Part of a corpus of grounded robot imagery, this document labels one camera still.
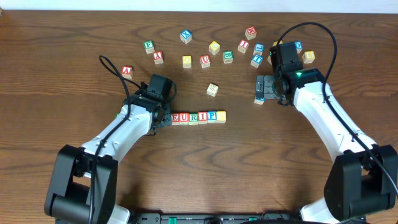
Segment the green R wooden block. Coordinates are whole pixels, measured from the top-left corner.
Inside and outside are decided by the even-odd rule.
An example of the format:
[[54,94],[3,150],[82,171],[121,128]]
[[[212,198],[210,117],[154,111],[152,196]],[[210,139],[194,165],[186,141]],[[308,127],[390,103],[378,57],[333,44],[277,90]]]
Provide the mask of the green R wooden block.
[[198,124],[198,114],[197,113],[190,113],[189,114],[189,125],[197,125]]

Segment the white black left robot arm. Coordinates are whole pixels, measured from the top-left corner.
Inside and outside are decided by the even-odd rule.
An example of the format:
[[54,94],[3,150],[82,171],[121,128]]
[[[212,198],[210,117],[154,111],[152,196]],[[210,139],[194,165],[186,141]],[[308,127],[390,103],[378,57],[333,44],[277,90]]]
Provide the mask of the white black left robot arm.
[[97,137],[57,154],[44,204],[59,223],[128,223],[116,205],[118,165],[134,143],[159,124],[168,107],[162,91],[139,90]]

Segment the blue P wooden block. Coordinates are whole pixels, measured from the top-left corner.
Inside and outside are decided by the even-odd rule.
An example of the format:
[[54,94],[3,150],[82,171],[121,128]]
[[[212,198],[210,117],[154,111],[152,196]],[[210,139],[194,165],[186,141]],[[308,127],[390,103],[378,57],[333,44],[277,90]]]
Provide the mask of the blue P wooden block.
[[217,123],[216,111],[207,112],[208,123]]

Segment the yellow S wooden block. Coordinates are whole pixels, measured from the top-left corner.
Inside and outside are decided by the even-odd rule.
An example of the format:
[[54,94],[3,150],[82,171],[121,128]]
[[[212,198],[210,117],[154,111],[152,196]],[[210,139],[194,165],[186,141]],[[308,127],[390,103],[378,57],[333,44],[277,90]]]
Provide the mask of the yellow S wooden block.
[[217,123],[225,123],[226,120],[227,120],[226,111],[217,111],[216,112],[216,121],[217,121]]

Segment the red E wooden block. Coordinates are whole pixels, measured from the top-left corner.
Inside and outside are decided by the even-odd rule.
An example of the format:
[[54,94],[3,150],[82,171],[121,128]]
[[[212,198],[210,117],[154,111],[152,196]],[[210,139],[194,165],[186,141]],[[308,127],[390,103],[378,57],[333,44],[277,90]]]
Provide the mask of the red E wooden block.
[[179,125],[180,124],[180,115],[178,113],[172,113],[172,125]]

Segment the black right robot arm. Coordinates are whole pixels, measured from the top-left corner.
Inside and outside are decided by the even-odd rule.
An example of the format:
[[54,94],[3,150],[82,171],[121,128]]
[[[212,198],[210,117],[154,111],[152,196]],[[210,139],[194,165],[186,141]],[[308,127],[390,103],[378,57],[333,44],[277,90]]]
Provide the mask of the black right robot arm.
[[302,113],[333,162],[323,197],[300,209],[305,222],[341,223],[392,209],[397,197],[397,152],[364,134],[316,68],[256,78],[255,101],[286,100]]

